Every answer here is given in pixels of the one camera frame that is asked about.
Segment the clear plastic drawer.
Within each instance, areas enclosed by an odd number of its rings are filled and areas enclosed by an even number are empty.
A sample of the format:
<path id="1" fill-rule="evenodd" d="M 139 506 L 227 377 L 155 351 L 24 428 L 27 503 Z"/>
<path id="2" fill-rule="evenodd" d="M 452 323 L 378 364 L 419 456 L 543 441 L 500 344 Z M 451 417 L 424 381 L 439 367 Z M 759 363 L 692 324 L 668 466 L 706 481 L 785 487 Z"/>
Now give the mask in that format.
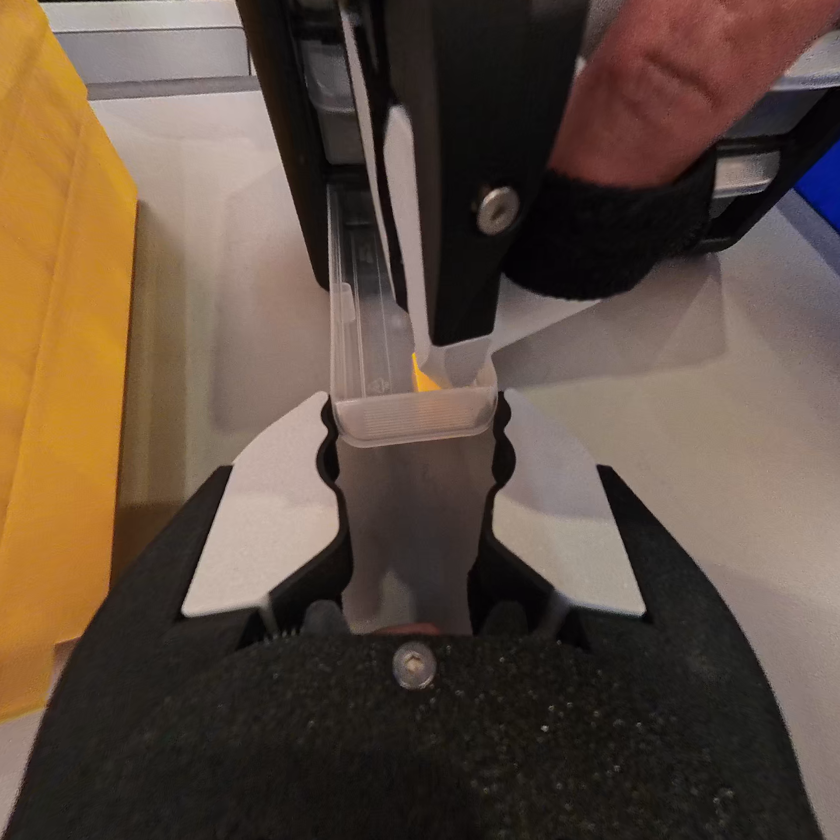
<path id="1" fill-rule="evenodd" d="M 497 407 L 493 364 L 469 385 L 420 390 L 412 324 L 392 294 L 370 194 L 331 185 L 327 207 L 329 393 L 341 436 L 364 448 L 483 432 Z"/>

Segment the person's right hand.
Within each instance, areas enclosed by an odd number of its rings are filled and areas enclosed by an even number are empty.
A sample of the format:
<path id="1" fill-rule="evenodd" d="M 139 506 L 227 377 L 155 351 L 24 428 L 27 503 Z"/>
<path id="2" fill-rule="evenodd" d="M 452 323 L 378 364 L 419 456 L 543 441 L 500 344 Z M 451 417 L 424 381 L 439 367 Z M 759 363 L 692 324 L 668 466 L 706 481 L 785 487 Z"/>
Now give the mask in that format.
<path id="1" fill-rule="evenodd" d="M 838 1 L 632 1 L 576 78 L 549 168 L 600 186 L 679 179 L 838 20 Z"/>

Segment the blue plastic bin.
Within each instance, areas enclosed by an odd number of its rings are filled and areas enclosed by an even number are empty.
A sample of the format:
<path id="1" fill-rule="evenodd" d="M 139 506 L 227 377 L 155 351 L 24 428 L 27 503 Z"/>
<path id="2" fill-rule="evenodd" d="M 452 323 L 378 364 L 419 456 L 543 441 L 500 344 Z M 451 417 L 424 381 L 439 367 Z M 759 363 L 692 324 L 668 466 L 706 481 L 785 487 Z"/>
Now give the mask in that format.
<path id="1" fill-rule="evenodd" d="M 794 189 L 839 233 L 839 140 L 798 180 Z"/>

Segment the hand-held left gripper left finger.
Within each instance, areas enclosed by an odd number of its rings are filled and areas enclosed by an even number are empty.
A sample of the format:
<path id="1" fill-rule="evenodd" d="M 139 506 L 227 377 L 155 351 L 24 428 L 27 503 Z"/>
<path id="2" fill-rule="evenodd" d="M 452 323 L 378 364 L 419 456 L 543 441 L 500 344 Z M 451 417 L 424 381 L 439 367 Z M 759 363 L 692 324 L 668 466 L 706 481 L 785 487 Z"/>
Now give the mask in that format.
<path id="1" fill-rule="evenodd" d="M 354 559 L 326 392 L 237 456 L 182 603 L 184 618 L 255 611 L 289 634 L 312 603 L 341 604 Z"/>

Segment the yellow plastic bin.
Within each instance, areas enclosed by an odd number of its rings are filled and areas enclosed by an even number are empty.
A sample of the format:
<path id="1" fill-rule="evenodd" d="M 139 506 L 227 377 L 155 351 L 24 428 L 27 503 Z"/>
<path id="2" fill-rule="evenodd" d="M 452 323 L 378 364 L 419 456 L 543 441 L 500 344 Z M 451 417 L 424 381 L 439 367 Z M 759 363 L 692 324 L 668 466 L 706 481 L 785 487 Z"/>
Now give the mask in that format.
<path id="1" fill-rule="evenodd" d="M 2 2 L 2 722 L 109 588 L 137 202 L 46 13 Z"/>

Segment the black drawer cabinet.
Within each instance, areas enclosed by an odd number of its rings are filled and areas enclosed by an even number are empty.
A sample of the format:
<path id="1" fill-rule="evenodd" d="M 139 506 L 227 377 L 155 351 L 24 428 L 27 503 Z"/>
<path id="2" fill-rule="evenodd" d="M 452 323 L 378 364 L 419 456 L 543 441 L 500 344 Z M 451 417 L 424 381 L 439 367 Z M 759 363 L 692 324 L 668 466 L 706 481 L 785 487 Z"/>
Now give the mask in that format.
<path id="1" fill-rule="evenodd" d="M 367 188 L 354 101 L 328 116 L 316 104 L 314 58 L 323 47 L 345 69 L 338 2 L 237 2 L 245 38 L 289 181 L 311 267 L 329 287 L 329 186 Z M 838 142 L 838 29 L 814 44 L 718 144 L 719 163 L 778 153 L 767 186 L 746 195 L 717 194 L 708 221 L 678 256 L 717 253 L 736 244 Z"/>

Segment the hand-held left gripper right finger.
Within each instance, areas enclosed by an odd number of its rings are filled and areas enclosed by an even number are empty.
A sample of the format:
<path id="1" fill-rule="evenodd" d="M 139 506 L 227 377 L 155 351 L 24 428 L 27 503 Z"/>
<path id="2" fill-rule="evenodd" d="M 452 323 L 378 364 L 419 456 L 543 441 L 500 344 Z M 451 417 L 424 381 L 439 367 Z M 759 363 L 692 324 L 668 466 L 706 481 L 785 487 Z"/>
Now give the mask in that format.
<path id="1" fill-rule="evenodd" d="M 519 392 L 500 392 L 492 485 L 469 569 L 474 635 L 494 623 L 561 636 L 583 613 L 640 621 L 646 605 L 595 458 Z"/>

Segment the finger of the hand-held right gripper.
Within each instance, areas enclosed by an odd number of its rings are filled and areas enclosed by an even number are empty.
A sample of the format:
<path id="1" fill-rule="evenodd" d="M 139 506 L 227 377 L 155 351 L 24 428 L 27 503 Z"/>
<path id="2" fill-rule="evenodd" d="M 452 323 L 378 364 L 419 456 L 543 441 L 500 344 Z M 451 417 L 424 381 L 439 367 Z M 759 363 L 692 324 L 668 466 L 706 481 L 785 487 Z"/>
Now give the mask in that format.
<path id="1" fill-rule="evenodd" d="M 376 143 L 374 122 L 371 115 L 371 99 L 364 68 L 361 60 L 359 33 L 361 26 L 360 13 L 354 10 L 351 2 L 340 2 L 340 18 L 346 60 L 350 75 L 350 85 L 353 93 L 356 116 L 360 128 L 360 138 L 364 157 L 367 179 L 371 191 L 374 219 L 379 234 L 381 248 L 385 259 L 386 275 L 390 282 L 392 297 L 396 299 L 396 284 L 394 269 L 390 253 L 390 240 L 385 227 L 385 214 L 378 183 Z"/>
<path id="2" fill-rule="evenodd" d="M 490 336 L 444 345 L 431 339 L 413 128 L 401 104 L 388 112 L 382 152 L 402 256 L 416 370 L 441 389 L 472 386 L 488 360 Z"/>

